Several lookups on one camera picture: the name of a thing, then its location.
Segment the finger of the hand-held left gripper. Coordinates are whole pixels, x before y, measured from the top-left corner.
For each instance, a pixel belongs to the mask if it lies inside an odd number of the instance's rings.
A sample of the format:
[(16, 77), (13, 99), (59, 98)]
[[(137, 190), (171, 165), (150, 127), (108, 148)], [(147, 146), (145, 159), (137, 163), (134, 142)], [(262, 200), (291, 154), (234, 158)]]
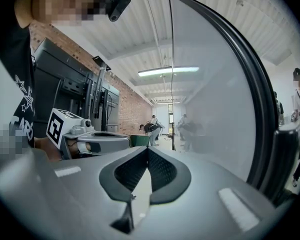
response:
[(130, 147), (130, 138), (113, 132), (94, 131), (77, 138), (77, 147), (83, 154), (108, 154)]

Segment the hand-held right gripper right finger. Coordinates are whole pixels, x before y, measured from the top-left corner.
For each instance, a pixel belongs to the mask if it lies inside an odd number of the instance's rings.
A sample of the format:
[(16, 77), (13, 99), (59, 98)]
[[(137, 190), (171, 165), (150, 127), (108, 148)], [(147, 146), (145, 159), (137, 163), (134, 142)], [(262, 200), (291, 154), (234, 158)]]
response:
[(288, 210), (201, 155), (161, 149), (185, 164), (187, 190), (175, 201), (151, 205), (137, 226), (139, 240), (273, 240), (271, 231)]

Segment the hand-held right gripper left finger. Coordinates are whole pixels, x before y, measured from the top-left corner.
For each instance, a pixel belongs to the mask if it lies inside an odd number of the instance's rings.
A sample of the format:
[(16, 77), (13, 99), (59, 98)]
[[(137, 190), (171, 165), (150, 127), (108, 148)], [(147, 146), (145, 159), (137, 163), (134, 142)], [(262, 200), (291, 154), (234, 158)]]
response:
[(142, 151), (58, 163), (38, 149), (0, 154), (0, 201), (41, 240), (148, 240), (146, 222), (133, 221), (131, 192), (114, 175)]

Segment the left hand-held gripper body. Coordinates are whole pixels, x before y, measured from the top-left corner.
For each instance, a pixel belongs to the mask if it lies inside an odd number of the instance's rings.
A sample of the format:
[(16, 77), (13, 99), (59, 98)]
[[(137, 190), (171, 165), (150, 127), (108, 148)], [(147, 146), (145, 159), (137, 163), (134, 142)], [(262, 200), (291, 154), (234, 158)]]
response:
[(95, 128), (90, 119), (84, 119), (70, 111), (53, 108), (46, 128), (46, 136), (60, 151), (63, 160), (72, 159), (68, 147), (69, 139), (78, 139), (87, 133), (93, 133)]

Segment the person's left hand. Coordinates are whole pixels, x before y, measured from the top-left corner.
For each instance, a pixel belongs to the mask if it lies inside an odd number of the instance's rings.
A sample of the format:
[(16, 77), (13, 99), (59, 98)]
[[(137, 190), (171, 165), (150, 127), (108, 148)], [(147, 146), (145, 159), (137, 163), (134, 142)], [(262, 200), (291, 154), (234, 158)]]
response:
[(80, 154), (77, 142), (78, 142), (77, 139), (67, 140), (67, 146), (72, 157), (76, 157)]

